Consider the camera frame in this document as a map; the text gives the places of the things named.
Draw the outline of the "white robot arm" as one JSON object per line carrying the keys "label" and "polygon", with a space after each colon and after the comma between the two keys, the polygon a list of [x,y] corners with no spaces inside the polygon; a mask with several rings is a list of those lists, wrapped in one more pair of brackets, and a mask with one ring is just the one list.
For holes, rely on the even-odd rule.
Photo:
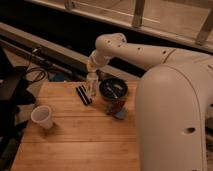
{"label": "white robot arm", "polygon": [[207,171],[205,120],[213,104],[213,55],[132,44],[122,33],[95,41],[87,70],[118,57],[144,69],[135,96],[141,171]]}

